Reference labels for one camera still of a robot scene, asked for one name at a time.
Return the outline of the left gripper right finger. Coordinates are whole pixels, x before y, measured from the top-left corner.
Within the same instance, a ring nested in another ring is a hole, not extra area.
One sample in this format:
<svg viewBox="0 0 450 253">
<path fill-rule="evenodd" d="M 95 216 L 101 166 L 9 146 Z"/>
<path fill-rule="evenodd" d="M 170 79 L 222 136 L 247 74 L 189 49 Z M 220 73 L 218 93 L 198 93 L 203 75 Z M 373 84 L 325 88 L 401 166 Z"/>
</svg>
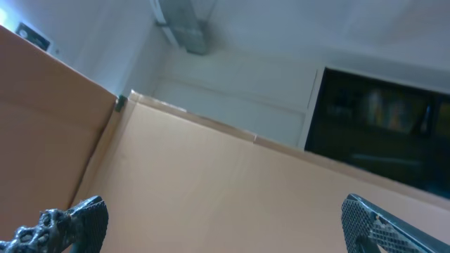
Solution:
<svg viewBox="0 0 450 253">
<path fill-rule="evenodd" d="M 445 253 L 449 245 L 386 212 L 359 195 L 341 206 L 348 253 Z"/>
</svg>

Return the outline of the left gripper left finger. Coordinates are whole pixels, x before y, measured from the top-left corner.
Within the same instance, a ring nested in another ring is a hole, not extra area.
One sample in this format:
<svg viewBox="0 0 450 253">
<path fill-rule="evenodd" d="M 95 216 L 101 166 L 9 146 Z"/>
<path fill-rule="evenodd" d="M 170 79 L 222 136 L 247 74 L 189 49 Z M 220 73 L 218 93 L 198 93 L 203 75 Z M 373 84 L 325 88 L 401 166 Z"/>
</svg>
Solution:
<svg viewBox="0 0 450 253">
<path fill-rule="evenodd" d="M 47 209 L 38 224 L 19 227 L 10 241 L 1 241 L 5 253 L 99 253 L 108 227 L 108 209 L 95 195 L 68 209 Z"/>
</svg>

